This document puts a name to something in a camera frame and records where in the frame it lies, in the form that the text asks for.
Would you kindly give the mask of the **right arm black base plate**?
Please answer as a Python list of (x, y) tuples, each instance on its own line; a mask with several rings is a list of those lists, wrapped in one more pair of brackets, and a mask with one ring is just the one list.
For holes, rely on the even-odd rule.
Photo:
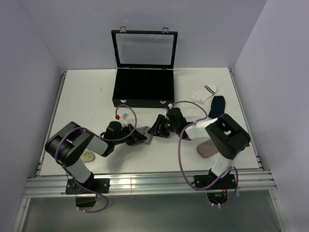
[[(195, 187), (201, 189), (210, 185), (216, 179), (216, 177), (217, 176), (214, 174), (195, 175), (192, 184)], [(214, 185), (212, 185), (209, 190), (235, 189), (236, 183), (235, 176), (233, 174), (227, 174), (220, 178)]]

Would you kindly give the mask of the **grey sock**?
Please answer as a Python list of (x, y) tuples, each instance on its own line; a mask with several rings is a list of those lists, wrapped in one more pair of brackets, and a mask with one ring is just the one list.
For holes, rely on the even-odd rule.
[(148, 133), (148, 130), (150, 129), (150, 127), (148, 126), (144, 126), (144, 127), (140, 127), (140, 128), (136, 128), (136, 131), (139, 132), (140, 134), (144, 135), (147, 139), (145, 141), (143, 141), (144, 144), (149, 145), (152, 141), (152, 134)]

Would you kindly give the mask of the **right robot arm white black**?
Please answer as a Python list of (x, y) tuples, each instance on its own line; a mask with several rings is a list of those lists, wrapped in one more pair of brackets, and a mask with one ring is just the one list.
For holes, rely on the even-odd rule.
[(235, 158), (251, 142), (249, 134), (229, 114), (224, 113), (211, 120), (188, 122), (178, 107), (168, 109), (165, 115), (159, 114), (148, 133), (163, 138), (168, 138), (171, 133), (178, 135), (178, 163), (187, 183), (189, 180), (181, 160), (181, 141), (208, 138), (219, 153), (208, 174), (210, 185), (216, 189), (225, 183), (225, 176), (233, 168)]

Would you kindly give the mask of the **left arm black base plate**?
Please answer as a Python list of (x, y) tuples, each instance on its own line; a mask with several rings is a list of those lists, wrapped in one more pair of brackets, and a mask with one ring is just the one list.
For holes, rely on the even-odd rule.
[[(80, 183), (81, 186), (84, 188), (87, 188), (91, 191), (95, 191), (98, 193), (108, 193), (109, 192), (109, 186), (110, 186), (110, 180), (108, 178), (102, 178), (102, 179), (93, 179), (88, 180), (85, 183)], [(75, 195), (75, 194), (88, 194), (90, 192), (84, 190), (83, 188), (80, 188), (73, 179), (69, 179), (67, 181), (67, 186), (65, 190), (65, 194), (68, 195)]]

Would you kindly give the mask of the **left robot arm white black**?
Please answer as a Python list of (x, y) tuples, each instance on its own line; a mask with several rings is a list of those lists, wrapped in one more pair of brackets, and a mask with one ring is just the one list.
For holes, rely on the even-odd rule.
[(77, 188), (83, 193), (89, 193), (98, 188), (93, 173), (81, 159), (86, 149), (107, 157), (118, 144), (134, 146), (148, 141), (147, 136), (135, 130), (131, 124), (122, 126), (117, 121), (110, 122), (101, 136), (99, 138), (94, 133), (82, 129), (75, 122), (70, 122), (48, 139), (44, 147), (59, 165), (69, 171), (77, 181)]

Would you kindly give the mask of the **white sock with dark stripes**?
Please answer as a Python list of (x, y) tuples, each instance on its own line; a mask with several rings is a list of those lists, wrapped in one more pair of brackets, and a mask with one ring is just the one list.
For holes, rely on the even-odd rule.
[(203, 104), (207, 99), (214, 96), (217, 91), (216, 85), (205, 85), (202, 89), (191, 94), (191, 100)]

